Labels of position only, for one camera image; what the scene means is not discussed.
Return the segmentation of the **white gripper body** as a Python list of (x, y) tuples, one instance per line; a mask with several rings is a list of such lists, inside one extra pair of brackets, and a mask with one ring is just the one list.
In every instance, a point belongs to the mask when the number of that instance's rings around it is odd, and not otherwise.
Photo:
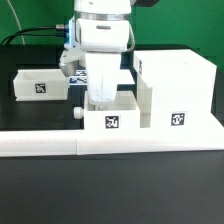
[(120, 53), (86, 52), (87, 90), (92, 105), (112, 104), (116, 97)]

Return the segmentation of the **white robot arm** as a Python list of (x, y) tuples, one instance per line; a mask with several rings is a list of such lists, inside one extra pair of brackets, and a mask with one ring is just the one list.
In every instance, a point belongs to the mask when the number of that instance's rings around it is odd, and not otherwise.
[(78, 65), (86, 69), (89, 102), (112, 104), (124, 52), (135, 47), (129, 16), (135, 0), (74, 0), (69, 21), (69, 41), (64, 45), (59, 66), (72, 76)]

